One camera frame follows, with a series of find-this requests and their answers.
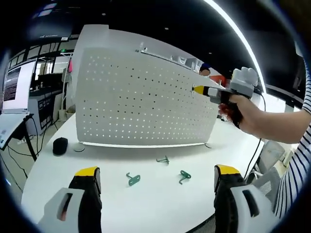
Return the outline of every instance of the person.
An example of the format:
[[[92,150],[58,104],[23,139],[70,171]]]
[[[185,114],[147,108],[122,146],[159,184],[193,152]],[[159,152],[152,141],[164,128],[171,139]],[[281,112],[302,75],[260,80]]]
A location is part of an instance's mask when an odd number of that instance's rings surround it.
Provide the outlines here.
[[[199,74],[202,75],[202,76],[208,76],[210,75],[210,70],[209,70],[209,65],[206,64],[206,63],[203,63],[200,67],[200,71],[199,71]]]
[[[244,96],[232,95],[230,102],[236,103],[243,119],[240,129],[254,136],[278,142],[299,143],[292,156],[289,168],[281,177],[276,198],[275,214],[282,218],[295,201],[307,180],[311,161],[311,77],[306,66],[306,95],[300,112],[268,113],[261,111]],[[231,120],[232,111],[227,105],[219,105],[220,114]]]

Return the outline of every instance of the ceiling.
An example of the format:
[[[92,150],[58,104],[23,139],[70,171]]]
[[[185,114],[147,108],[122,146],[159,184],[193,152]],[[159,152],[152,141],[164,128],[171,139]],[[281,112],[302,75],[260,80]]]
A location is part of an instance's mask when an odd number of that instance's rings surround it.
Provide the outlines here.
[[[277,20],[255,0],[215,2],[245,35],[265,83],[303,99],[304,82],[300,92],[293,89],[298,70],[294,42]],[[26,26],[28,33],[34,24],[39,25],[35,27],[36,34],[43,33],[40,30],[45,34],[48,30],[79,34],[85,24],[108,24],[111,29],[146,35],[176,46],[210,64],[227,78],[234,68],[255,68],[229,24],[203,0],[55,0],[52,3],[57,5],[50,14],[36,17]],[[19,45],[39,43],[36,34]],[[15,49],[21,49],[20,46],[15,45]]]

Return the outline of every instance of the green hook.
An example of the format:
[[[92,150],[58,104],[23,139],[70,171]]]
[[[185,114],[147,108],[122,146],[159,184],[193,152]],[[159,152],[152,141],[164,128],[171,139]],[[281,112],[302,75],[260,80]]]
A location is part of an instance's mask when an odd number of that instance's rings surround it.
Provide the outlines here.
[[[167,164],[170,164],[170,161],[169,161],[169,159],[168,159],[168,157],[165,155],[165,159],[160,159],[160,160],[158,160],[158,159],[156,159],[156,161],[158,162],[158,163],[167,163]]]
[[[137,182],[140,181],[140,175],[137,175],[137,176],[134,176],[134,177],[130,177],[129,174],[130,174],[129,172],[126,174],[126,176],[128,178],[130,178],[130,180],[128,181],[128,185],[129,186],[132,186],[132,185],[134,185],[134,184],[136,184]]]
[[[184,170],[181,170],[180,171],[180,174],[183,176],[183,178],[179,181],[180,184],[183,184],[181,183],[184,179],[190,179],[191,178],[191,175],[187,172],[185,172]]]

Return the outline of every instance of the white table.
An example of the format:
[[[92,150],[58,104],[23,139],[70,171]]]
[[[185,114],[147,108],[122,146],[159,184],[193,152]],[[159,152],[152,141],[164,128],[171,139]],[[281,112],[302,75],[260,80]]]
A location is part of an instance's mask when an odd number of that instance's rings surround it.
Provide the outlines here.
[[[37,223],[44,205],[62,187],[68,187],[75,172],[98,166],[102,184],[102,231],[108,233],[184,233],[214,213],[214,165],[233,166],[242,175],[253,156],[258,139],[233,125],[216,121],[208,145],[125,149],[86,146],[75,152],[75,116],[50,139],[35,162],[22,196],[22,207]],[[69,140],[67,153],[55,157],[52,143],[59,137]],[[261,143],[251,167],[262,149]],[[170,164],[157,163],[168,156]],[[180,185],[180,170],[191,174]],[[141,175],[129,187],[126,173]]]

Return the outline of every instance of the human hand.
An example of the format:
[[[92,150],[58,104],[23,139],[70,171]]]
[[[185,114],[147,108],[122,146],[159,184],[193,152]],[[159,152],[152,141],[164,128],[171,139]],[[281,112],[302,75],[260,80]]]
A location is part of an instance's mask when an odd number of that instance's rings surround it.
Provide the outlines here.
[[[236,103],[239,111],[241,112],[243,119],[239,124],[242,131],[249,134],[256,134],[257,122],[262,116],[263,112],[248,98],[240,95],[232,95],[229,101]],[[219,113],[226,115],[227,119],[232,122],[233,110],[228,107],[227,104],[219,105]]]

